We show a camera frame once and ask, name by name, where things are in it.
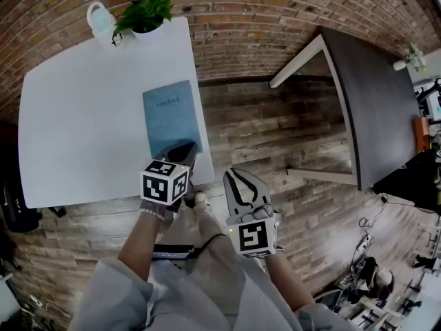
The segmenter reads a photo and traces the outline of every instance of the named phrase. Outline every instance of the white table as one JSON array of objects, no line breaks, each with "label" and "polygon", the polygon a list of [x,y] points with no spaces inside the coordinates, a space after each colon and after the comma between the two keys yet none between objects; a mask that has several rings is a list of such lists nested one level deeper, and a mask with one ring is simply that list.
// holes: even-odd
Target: white table
[{"label": "white table", "polygon": [[143,92],[184,80],[192,87],[203,147],[192,182],[214,179],[187,19],[161,28],[158,43],[130,39],[105,51],[91,39],[25,76],[19,160],[29,208],[139,195],[139,171],[151,160]]}]

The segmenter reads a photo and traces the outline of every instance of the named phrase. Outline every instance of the blue notebook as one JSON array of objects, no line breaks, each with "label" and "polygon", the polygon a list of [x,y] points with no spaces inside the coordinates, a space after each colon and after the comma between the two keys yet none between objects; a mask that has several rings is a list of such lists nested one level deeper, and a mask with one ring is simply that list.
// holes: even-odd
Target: blue notebook
[{"label": "blue notebook", "polygon": [[189,81],[143,93],[145,125],[152,158],[174,145],[193,141],[202,152],[192,87]]}]

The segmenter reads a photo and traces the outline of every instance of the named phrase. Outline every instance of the orange object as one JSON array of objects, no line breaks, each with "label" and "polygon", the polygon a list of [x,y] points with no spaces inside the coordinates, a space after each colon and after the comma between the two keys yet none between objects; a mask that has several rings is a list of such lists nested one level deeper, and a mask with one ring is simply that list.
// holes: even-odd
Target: orange object
[{"label": "orange object", "polygon": [[413,120],[413,127],[416,138],[416,152],[422,152],[430,148],[429,122],[427,118],[416,118]]}]

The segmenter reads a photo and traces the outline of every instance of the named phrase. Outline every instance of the green leaves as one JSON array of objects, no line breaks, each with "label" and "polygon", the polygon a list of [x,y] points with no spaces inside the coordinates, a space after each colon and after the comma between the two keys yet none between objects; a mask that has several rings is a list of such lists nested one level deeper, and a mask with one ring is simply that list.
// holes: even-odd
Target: green leaves
[{"label": "green leaves", "polygon": [[119,22],[115,32],[133,30],[146,33],[155,30],[163,24],[164,19],[171,20],[170,12],[173,5],[171,0],[136,0],[132,1]]}]

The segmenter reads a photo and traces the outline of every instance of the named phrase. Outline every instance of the gray sleeve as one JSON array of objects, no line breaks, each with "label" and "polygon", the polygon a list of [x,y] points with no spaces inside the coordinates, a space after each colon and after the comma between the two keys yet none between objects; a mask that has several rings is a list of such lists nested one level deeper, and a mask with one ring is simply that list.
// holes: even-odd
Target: gray sleeve
[{"label": "gray sleeve", "polygon": [[153,287],[116,259],[98,262],[69,331],[138,330]]},{"label": "gray sleeve", "polygon": [[296,311],[303,331],[355,331],[355,325],[344,320],[323,304],[309,304]]}]

